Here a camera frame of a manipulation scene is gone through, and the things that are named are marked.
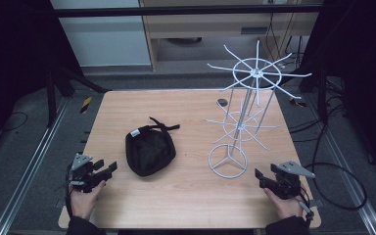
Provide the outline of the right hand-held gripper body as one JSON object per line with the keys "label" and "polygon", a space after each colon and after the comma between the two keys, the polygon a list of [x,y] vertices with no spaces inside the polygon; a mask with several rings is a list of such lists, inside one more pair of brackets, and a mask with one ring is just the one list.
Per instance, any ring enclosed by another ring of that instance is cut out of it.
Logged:
{"label": "right hand-held gripper body", "polygon": [[282,170],[280,174],[274,174],[275,185],[270,189],[282,200],[294,198],[301,193],[300,177],[314,178],[315,174],[293,161],[278,164]]}

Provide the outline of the person's left hand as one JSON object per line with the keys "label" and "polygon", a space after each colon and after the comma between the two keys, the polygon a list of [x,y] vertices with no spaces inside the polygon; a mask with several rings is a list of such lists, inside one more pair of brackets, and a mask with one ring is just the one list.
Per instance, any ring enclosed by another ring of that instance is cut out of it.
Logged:
{"label": "person's left hand", "polygon": [[83,193],[74,188],[70,188],[70,207],[72,215],[89,220],[98,197],[105,186],[106,182],[101,181],[90,193]]}

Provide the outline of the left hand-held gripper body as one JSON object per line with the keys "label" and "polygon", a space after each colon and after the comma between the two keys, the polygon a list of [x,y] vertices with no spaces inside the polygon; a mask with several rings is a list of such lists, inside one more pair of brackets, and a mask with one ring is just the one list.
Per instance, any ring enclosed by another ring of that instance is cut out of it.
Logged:
{"label": "left hand-held gripper body", "polygon": [[93,169],[93,158],[76,154],[73,158],[69,183],[74,189],[84,193],[90,193],[99,183],[95,180],[96,170]]}

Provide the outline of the white cabinet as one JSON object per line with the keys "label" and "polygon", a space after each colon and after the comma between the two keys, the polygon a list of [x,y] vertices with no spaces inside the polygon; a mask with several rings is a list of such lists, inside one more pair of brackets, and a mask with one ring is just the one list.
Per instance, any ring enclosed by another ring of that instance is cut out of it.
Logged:
{"label": "white cabinet", "polygon": [[[55,10],[139,7],[138,0],[50,0]],[[149,66],[141,17],[62,18],[70,46],[83,68]]]}

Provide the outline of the yellow black striped tape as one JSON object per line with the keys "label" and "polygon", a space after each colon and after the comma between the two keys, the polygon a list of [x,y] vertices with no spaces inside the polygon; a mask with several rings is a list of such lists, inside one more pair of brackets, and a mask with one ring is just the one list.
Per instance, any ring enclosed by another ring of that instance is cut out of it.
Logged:
{"label": "yellow black striped tape", "polygon": [[80,113],[81,113],[81,114],[86,113],[86,111],[87,111],[87,109],[88,109],[88,107],[89,107],[89,104],[90,104],[91,100],[92,100],[92,97],[86,97],[86,98],[84,99],[83,104],[82,104],[81,109],[80,109]]}

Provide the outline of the black metal stand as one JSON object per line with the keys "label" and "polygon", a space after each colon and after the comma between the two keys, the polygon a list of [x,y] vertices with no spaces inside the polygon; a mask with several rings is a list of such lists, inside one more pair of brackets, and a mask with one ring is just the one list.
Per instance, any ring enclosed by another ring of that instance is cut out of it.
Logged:
{"label": "black metal stand", "polygon": [[300,90],[303,93],[311,92],[317,87],[316,112],[323,124],[328,123],[326,108],[326,74],[327,69],[322,65],[304,65],[300,67],[304,73],[310,73],[300,84]]}
{"label": "black metal stand", "polygon": [[107,88],[99,86],[96,83],[85,78],[83,75],[78,74],[66,68],[52,68],[49,69],[46,75],[46,90],[47,90],[47,103],[48,103],[48,127],[51,127],[57,118],[57,103],[56,103],[56,90],[61,92],[63,97],[72,97],[75,90],[70,83],[70,80],[79,82],[80,84],[90,88],[97,93],[108,92]]}

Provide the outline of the black cloth cap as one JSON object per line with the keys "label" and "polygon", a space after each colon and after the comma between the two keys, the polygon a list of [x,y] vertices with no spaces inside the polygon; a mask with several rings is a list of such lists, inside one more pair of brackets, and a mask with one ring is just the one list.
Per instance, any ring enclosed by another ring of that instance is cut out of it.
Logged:
{"label": "black cloth cap", "polygon": [[125,136],[125,154],[130,169],[141,177],[150,176],[167,167],[176,156],[171,130],[180,125],[166,126],[153,117],[155,125],[138,127]]}

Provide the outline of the person's right hand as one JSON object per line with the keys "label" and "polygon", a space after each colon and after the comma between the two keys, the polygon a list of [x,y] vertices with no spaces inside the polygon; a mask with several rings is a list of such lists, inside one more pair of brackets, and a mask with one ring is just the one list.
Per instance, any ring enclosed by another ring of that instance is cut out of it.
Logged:
{"label": "person's right hand", "polygon": [[300,202],[303,199],[300,196],[293,199],[282,200],[268,188],[264,188],[263,192],[274,205],[279,219],[286,219],[292,216],[303,216],[303,208],[300,205]]}

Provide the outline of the white wire rack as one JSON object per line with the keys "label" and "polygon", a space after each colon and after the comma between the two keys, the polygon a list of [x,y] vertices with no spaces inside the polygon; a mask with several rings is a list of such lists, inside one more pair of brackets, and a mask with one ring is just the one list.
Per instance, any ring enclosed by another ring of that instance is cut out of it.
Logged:
{"label": "white wire rack", "polygon": [[295,75],[283,72],[279,64],[289,57],[284,56],[274,62],[262,58],[259,54],[251,58],[238,58],[237,63],[227,70],[233,81],[225,90],[229,93],[228,105],[217,106],[224,112],[224,118],[217,122],[223,134],[214,141],[214,147],[208,155],[208,164],[216,175],[233,179],[244,174],[248,167],[248,157],[244,144],[255,141],[263,143],[259,134],[268,128],[263,121],[277,91],[298,100],[301,97],[282,87],[286,78]]}

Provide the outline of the black horizontal bar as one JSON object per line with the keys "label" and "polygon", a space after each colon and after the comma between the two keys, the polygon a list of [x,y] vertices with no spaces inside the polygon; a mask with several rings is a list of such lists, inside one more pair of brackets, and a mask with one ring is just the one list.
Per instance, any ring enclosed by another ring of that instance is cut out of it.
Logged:
{"label": "black horizontal bar", "polygon": [[227,6],[179,6],[109,9],[62,9],[52,10],[49,15],[57,18],[83,17],[130,17],[130,16],[177,16],[219,14],[265,13],[313,13],[322,11],[322,4],[298,5],[227,5]]}

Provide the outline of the metal floor rail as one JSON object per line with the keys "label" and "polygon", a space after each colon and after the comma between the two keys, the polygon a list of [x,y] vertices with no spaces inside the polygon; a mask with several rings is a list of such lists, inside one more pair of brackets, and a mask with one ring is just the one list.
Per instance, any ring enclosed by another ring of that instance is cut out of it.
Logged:
{"label": "metal floor rail", "polygon": [[28,165],[26,166],[23,176],[21,177],[11,199],[0,215],[0,235],[7,235],[20,208],[24,202],[26,194],[31,183],[39,170],[41,163],[52,143],[52,140],[65,116],[66,109],[70,103],[68,98],[62,98],[60,106],[56,110],[56,117],[53,123],[45,129]]}
{"label": "metal floor rail", "polygon": [[357,182],[354,177],[350,176],[352,169],[345,160],[344,155],[329,129],[324,132],[326,146],[331,153],[332,161],[335,165],[342,167],[346,172],[342,172],[341,176],[346,185],[346,188],[351,195],[352,201],[356,206],[360,206],[358,213],[362,219],[368,233],[376,235],[376,211],[369,202],[366,194],[362,191],[361,183]]}

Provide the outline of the wooden desk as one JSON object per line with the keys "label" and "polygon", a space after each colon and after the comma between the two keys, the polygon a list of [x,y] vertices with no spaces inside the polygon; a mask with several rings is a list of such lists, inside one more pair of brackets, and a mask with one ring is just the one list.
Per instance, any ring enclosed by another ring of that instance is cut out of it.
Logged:
{"label": "wooden desk", "polygon": [[[142,7],[246,6],[279,7],[321,4],[323,0],[138,0]],[[254,37],[271,59],[285,54],[292,36],[309,36],[318,14],[261,13],[145,16],[143,23],[154,70],[159,68],[161,41],[170,38]]]}

